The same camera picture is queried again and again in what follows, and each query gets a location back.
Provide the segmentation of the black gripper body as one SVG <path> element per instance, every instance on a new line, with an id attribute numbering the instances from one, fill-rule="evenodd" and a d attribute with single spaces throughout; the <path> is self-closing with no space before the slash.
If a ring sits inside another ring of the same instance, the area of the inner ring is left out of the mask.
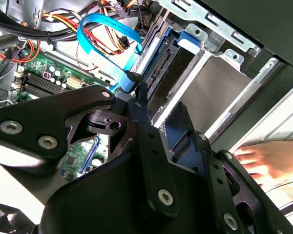
<path id="1" fill-rule="evenodd" d="M 175 218 L 146 217 L 142 171 L 130 155 L 90 172 L 60 188 L 44 209 L 41 234 L 222 234 L 213 215 L 206 182 L 198 175 L 200 152 L 183 153 L 194 165 L 171 164 L 180 199 Z"/>

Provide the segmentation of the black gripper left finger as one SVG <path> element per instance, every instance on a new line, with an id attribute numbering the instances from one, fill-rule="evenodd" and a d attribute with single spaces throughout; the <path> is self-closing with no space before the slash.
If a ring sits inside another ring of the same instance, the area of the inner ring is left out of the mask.
<path id="1" fill-rule="evenodd" d="M 52 175 L 69 147 L 105 134 L 107 163 L 130 155 L 139 164 L 144 215 L 177 216 L 179 197 L 159 130 L 150 124 L 146 84 L 139 83 L 135 93 L 123 101 L 93 85 L 1 108 L 0 165 L 33 176 Z"/>

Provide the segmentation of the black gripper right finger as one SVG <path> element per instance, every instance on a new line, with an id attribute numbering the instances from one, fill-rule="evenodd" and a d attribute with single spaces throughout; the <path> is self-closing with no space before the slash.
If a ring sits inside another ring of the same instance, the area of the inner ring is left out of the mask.
<path id="1" fill-rule="evenodd" d="M 178 102 L 165 121 L 173 163 L 202 180 L 203 226 L 209 234 L 293 234 L 293 225 L 227 150 L 214 152 Z"/>

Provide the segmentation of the person's bare hand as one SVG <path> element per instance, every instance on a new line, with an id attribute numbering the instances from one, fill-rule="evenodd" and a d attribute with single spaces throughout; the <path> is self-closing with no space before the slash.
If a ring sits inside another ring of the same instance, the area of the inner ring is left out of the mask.
<path id="1" fill-rule="evenodd" d="M 261 186 L 293 181 L 293 140 L 244 146 L 234 156 Z"/>

